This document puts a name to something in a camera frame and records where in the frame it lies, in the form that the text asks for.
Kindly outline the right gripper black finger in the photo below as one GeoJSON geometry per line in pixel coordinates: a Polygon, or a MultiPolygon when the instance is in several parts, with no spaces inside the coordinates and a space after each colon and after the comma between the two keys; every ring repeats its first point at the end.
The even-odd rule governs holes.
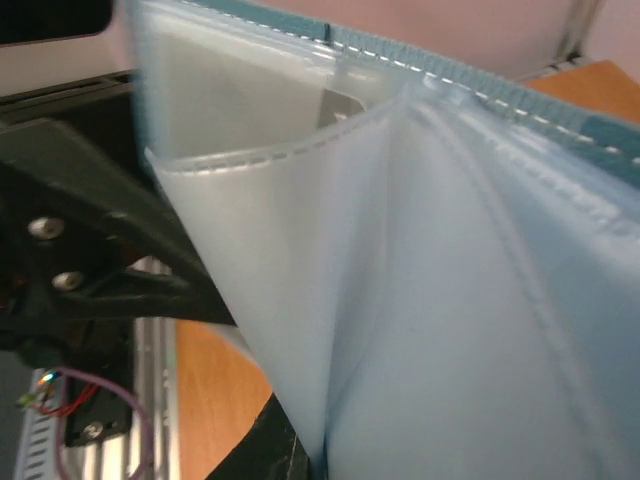
{"type": "Polygon", "coordinates": [[[206,480],[313,479],[309,456],[272,394],[248,433],[206,480]]]}

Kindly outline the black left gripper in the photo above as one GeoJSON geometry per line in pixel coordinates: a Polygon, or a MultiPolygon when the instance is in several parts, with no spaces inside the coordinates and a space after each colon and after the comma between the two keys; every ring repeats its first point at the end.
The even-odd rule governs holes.
{"type": "Polygon", "coordinates": [[[1,347],[83,346],[91,320],[232,316],[173,210],[142,187],[130,72],[1,100],[1,347]]]}

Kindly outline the teal leather card holder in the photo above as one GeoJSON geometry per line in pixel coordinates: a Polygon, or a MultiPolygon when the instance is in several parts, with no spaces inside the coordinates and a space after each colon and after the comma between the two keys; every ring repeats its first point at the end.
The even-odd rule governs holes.
{"type": "Polygon", "coordinates": [[[638,477],[636,126],[241,1],[132,16],[147,160],[321,477],[638,477]]]}

